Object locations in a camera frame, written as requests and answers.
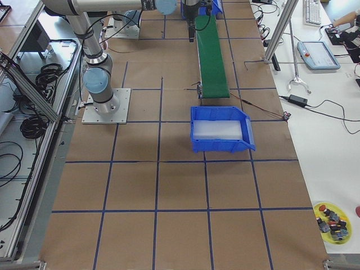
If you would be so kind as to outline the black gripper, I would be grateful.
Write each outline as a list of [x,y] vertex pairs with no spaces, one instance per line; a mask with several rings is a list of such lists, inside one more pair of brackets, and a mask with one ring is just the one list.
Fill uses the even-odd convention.
[[202,9],[206,15],[211,15],[213,1],[201,1],[201,0],[182,0],[181,1],[181,14],[182,17],[188,22],[188,39],[189,42],[194,42],[195,30],[193,24],[195,19],[199,15],[199,11]]

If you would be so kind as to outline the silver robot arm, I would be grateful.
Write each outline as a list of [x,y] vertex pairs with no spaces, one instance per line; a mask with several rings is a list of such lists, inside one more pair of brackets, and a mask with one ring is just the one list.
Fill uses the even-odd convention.
[[111,57],[103,50],[93,33],[88,12],[158,10],[163,15],[173,13],[177,1],[43,1],[51,11],[65,15],[74,34],[82,42],[84,59],[89,68],[83,75],[83,83],[93,100],[95,111],[99,114],[116,112],[120,101],[111,87]]
[[[141,1],[141,11],[130,10],[124,15],[119,13],[113,13],[113,19],[122,17],[121,21],[126,28],[128,25],[140,27],[140,18],[143,11],[158,10],[164,16],[173,13],[177,6],[177,1]],[[193,42],[196,32],[203,31],[210,22],[213,1],[181,1],[181,16],[187,21],[188,26],[188,39],[189,42]],[[197,28],[195,25],[195,19],[199,15],[200,8],[205,8],[205,14],[208,16],[208,21],[202,28]]]

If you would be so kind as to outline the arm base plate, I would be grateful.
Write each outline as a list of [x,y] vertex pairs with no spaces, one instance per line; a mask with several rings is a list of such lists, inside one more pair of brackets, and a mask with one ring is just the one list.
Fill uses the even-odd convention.
[[106,26],[105,39],[120,38],[120,39],[138,39],[140,29],[133,22],[127,24],[125,21],[109,19]]
[[96,103],[89,95],[87,102],[91,104],[85,107],[82,123],[126,124],[130,99],[130,88],[114,88],[113,97],[107,103]]

